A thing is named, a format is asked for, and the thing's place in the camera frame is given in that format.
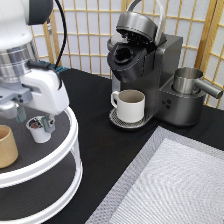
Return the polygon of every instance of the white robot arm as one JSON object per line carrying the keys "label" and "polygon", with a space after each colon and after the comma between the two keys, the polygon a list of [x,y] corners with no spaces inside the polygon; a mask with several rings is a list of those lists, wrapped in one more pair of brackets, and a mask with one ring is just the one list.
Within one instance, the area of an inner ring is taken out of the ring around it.
{"label": "white robot arm", "polygon": [[0,1],[0,116],[17,117],[17,106],[58,115],[69,105],[63,82],[39,65],[28,25],[43,24],[53,0]]}

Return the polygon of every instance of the black tablecloth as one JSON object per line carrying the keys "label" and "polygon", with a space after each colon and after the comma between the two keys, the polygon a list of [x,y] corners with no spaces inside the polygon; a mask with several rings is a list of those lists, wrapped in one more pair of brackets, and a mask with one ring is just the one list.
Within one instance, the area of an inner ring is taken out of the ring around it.
{"label": "black tablecloth", "polygon": [[62,77],[79,123],[83,179],[72,201],[47,224],[85,223],[158,126],[224,150],[224,111],[204,106],[190,128],[153,120],[137,132],[123,132],[109,121],[111,80],[73,69]]}

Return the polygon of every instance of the stainless steel milk frother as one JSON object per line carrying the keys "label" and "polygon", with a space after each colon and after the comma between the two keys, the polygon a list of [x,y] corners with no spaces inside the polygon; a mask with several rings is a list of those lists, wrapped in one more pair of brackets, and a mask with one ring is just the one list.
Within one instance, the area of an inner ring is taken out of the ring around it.
{"label": "stainless steel milk frother", "polygon": [[194,95],[200,90],[219,99],[223,91],[202,80],[203,72],[196,68],[179,68],[175,71],[173,88],[181,94]]}

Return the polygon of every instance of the white mug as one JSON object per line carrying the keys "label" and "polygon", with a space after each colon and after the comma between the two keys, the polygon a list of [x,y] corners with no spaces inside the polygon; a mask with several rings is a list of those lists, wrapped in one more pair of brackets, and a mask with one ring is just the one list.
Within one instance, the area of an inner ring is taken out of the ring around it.
{"label": "white mug", "polygon": [[44,130],[44,127],[41,128],[31,128],[30,127],[30,121],[32,121],[34,118],[30,119],[27,123],[26,123],[26,127],[30,130],[31,135],[33,136],[33,139],[36,143],[45,143],[47,141],[50,140],[51,138],[51,133],[47,133]]}
{"label": "white mug", "polygon": [[144,117],[145,95],[137,90],[113,92],[111,104],[117,109],[117,117],[126,123],[136,123]]}

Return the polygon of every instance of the white paper panel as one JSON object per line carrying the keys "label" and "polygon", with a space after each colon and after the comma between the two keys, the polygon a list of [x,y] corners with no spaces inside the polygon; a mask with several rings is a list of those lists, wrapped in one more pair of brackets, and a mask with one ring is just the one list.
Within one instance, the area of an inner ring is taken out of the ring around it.
{"label": "white paper panel", "polygon": [[41,58],[40,61],[50,62],[49,57]]}
{"label": "white paper panel", "polygon": [[221,23],[222,25],[224,25],[224,10],[223,10],[223,12],[222,12],[222,17],[221,17],[220,23]]}
{"label": "white paper panel", "polygon": [[219,109],[224,110],[224,97],[222,97],[222,99],[221,99]]}
{"label": "white paper panel", "polygon": [[86,12],[77,12],[79,33],[88,33]]}
{"label": "white paper panel", "polygon": [[170,34],[170,35],[175,35],[176,31],[176,24],[177,20],[176,19],[166,19],[166,29],[165,33]]}
{"label": "white paper panel", "polygon": [[186,45],[190,22],[186,20],[180,20],[177,30],[177,36],[183,37],[183,45]]}
{"label": "white paper panel", "polygon": [[78,38],[76,35],[68,35],[70,53],[79,54]]}
{"label": "white paper panel", "polygon": [[152,14],[153,13],[153,9],[154,9],[154,1],[153,0],[145,1],[144,12]]}
{"label": "white paper panel", "polygon": [[183,67],[194,67],[196,57],[197,57],[196,50],[187,49]]}
{"label": "white paper panel", "polygon": [[110,10],[110,0],[99,0],[100,11],[101,10]]}
{"label": "white paper panel", "polygon": [[92,72],[94,74],[100,74],[100,57],[91,57]]}
{"label": "white paper panel", "polygon": [[89,56],[81,56],[82,70],[85,72],[90,72],[90,60]]}
{"label": "white paper panel", "polygon": [[88,4],[87,8],[89,10],[98,10],[97,0],[88,0],[87,4]]}
{"label": "white paper panel", "polygon": [[181,54],[180,54],[180,60],[179,60],[179,65],[178,65],[179,68],[182,67],[182,61],[183,61],[183,57],[184,57],[184,50],[185,50],[185,48],[183,47],[181,49]]}
{"label": "white paper panel", "polygon": [[213,55],[210,56],[205,76],[213,79],[219,59]]}
{"label": "white paper panel", "polygon": [[142,12],[142,1],[135,6],[134,12],[140,12],[140,13]]}
{"label": "white paper panel", "polygon": [[72,61],[72,67],[76,68],[76,69],[81,69],[80,68],[80,60],[79,60],[79,56],[71,56],[71,61]]}
{"label": "white paper panel", "polygon": [[[166,11],[166,2],[167,0],[160,0],[164,10]],[[160,10],[159,10],[159,5],[156,3],[156,10],[155,10],[155,14],[160,14]]]}
{"label": "white paper panel", "polygon": [[210,0],[197,0],[194,19],[205,20]]}
{"label": "white paper panel", "polygon": [[32,26],[34,35],[44,34],[43,25]]}
{"label": "white paper panel", "polygon": [[89,12],[89,33],[98,34],[98,13],[97,12]]}
{"label": "white paper panel", "polygon": [[65,12],[68,33],[77,33],[75,12]]}
{"label": "white paper panel", "polygon": [[89,54],[88,36],[79,36],[81,54]]}
{"label": "white paper panel", "polygon": [[30,33],[32,34],[32,29],[31,29],[31,27],[33,27],[33,26],[28,26],[27,28],[29,29]]}
{"label": "white paper panel", "polygon": [[104,77],[105,79],[110,79],[109,75],[102,75],[101,77]]}
{"label": "white paper panel", "polygon": [[57,26],[57,32],[63,33],[64,29],[63,29],[63,24],[62,24],[60,12],[59,11],[55,11],[54,12],[54,16],[55,16],[55,21],[56,21],[56,26]]}
{"label": "white paper panel", "polygon": [[[59,42],[59,48],[61,49],[61,46],[62,46],[62,44],[63,44],[63,40],[64,40],[64,35],[62,35],[62,34],[59,34],[58,35],[58,42]],[[67,43],[67,41],[66,41],[66,45],[65,45],[65,49],[64,49],[64,52],[63,53],[69,53],[69,51],[68,51],[68,43]]]}
{"label": "white paper panel", "polygon": [[188,45],[192,47],[198,47],[201,40],[201,34],[204,28],[204,23],[193,22],[191,26],[191,33]]}
{"label": "white paper panel", "polygon": [[74,0],[64,0],[65,9],[75,9]]}
{"label": "white paper panel", "polygon": [[218,104],[218,101],[219,101],[219,100],[217,100],[217,99],[215,99],[214,97],[211,96],[211,97],[209,98],[208,104],[209,104],[210,106],[212,106],[212,107],[216,107],[217,104]]}
{"label": "white paper panel", "polygon": [[206,103],[206,102],[207,102],[207,99],[208,99],[208,95],[206,95],[204,103]]}
{"label": "white paper panel", "polygon": [[158,26],[159,25],[159,20],[160,20],[160,17],[159,16],[155,16],[154,17],[154,23]]}
{"label": "white paper panel", "polygon": [[116,32],[117,22],[120,17],[120,13],[111,14],[111,34],[113,35]]}
{"label": "white paper panel", "polygon": [[63,67],[65,67],[65,68],[71,68],[70,58],[69,58],[68,55],[62,55],[61,61],[62,61],[62,66]]}
{"label": "white paper panel", "polygon": [[54,2],[54,9],[58,9],[58,6],[57,6],[56,2],[55,1],[53,1],[53,2]]}
{"label": "white paper panel", "polygon": [[104,37],[104,36],[100,37],[100,40],[101,40],[101,54],[102,55],[107,55],[108,54],[108,49],[107,49],[108,39],[109,39],[109,37]]}
{"label": "white paper panel", "polygon": [[85,0],[75,0],[76,9],[86,9],[86,1]]}
{"label": "white paper panel", "polygon": [[220,84],[221,86],[224,85],[224,61],[223,60],[221,60],[215,82]]}
{"label": "white paper panel", "polygon": [[191,18],[195,0],[183,0],[180,17]]}
{"label": "white paper panel", "polygon": [[110,74],[110,67],[107,64],[107,57],[102,57],[101,61],[102,61],[102,73],[103,74]]}
{"label": "white paper panel", "polygon": [[91,54],[99,53],[99,36],[90,36],[90,50]]}
{"label": "white paper panel", "polygon": [[219,27],[216,38],[215,38],[215,43],[214,43],[213,49],[212,49],[212,52],[217,54],[217,55],[221,54],[222,47],[223,47],[223,44],[224,44],[224,38],[223,37],[224,37],[224,27]]}
{"label": "white paper panel", "polygon": [[180,0],[169,0],[169,7],[167,15],[169,16],[178,16]]}
{"label": "white paper panel", "polygon": [[151,20],[153,19],[153,17],[152,16],[148,16]]}
{"label": "white paper panel", "polygon": [[107,12],[100,13],[100,33],[110,34],[110,14]]}
{"label": "white paper panel", "polygon": [[48,55],[47,45],[46,45],[46,42],[45,42],[45,37],[44,36],[36,37],[35,40],[36,40],[36,45],[37,45],[39,56]]}
{"label": "white paper panel", "polygon": [[122,9],[122,0],[111,0],[112,11],[121,11],[121,9]]}

